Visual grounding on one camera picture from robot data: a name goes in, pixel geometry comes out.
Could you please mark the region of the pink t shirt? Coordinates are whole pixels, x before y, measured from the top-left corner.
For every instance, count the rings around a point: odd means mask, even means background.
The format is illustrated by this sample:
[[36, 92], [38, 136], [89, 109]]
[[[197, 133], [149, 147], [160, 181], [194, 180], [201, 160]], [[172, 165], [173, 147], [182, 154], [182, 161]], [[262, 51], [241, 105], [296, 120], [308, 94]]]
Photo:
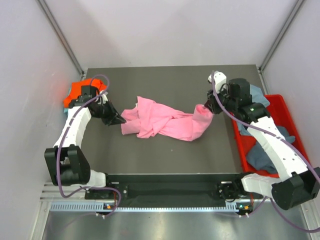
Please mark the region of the pink t shirt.
[[197, 104], [193, 113], [185, 113], [138, 96], [135, 107], [125, 109], [121, 116], [126, 120], [121, 125], [123, 135], [135, 134], [140, 139], [163, 135], [192, 142], [206, 131], [214, 114], [202, 104]]

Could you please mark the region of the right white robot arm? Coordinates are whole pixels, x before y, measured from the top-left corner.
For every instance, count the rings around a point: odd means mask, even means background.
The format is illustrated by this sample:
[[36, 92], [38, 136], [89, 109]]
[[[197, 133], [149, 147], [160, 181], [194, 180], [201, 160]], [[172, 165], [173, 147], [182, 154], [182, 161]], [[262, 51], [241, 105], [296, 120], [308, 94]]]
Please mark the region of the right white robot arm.
[[281, 209], [289, 210], [315, 199], [320, 191], [320, 169], [306, 158], [280, 133], [267, 108], [254, 102], [250, 84], [244, 78], [227, 80], [219, 71], [208, 77], [212, 90], [207, 93], [205, 107], [217, 115], [225, 112], [247, 128], [273, 163], [278, 177], [244, 173], [233, 185], [239, 198], [250, 193], [271, 198]]

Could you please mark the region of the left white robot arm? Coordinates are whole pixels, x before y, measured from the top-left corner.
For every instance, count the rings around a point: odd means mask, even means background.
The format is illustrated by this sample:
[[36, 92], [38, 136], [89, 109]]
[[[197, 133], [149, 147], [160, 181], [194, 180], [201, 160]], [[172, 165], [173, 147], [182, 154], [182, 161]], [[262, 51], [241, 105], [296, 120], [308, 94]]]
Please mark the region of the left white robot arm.
[[67, 120], [62, 133], [52, 148], [44, 152], [44, 159], [53, 185], [88, 186], [96, 188], [102, 198], [114, 191], [108, 175], [91, 169], [82, 149], [82, 141], [92, 118], [101, 119], [106, 126], [121, 125], [126, 120], [107, 97], [107, 91], [84, 85], [76, 99], [69, 103]]

